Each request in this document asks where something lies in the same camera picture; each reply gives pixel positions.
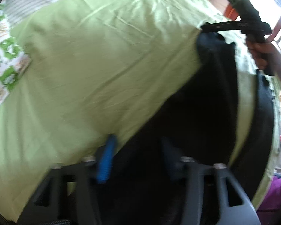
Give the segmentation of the right hand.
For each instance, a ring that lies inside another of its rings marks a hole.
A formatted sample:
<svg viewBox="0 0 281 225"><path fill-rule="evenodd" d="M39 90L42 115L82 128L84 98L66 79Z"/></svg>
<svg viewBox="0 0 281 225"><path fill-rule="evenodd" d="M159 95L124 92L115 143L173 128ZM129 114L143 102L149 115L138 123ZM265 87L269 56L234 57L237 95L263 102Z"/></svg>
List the right hand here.
<svg viewBox="0 0 281 225"><path fill-rule="evenodd" d="M281 82L281 53L277 48L271 42L256 43L248 37L246 38L246 46L257 68L264 71L271 67Z"/></svg>

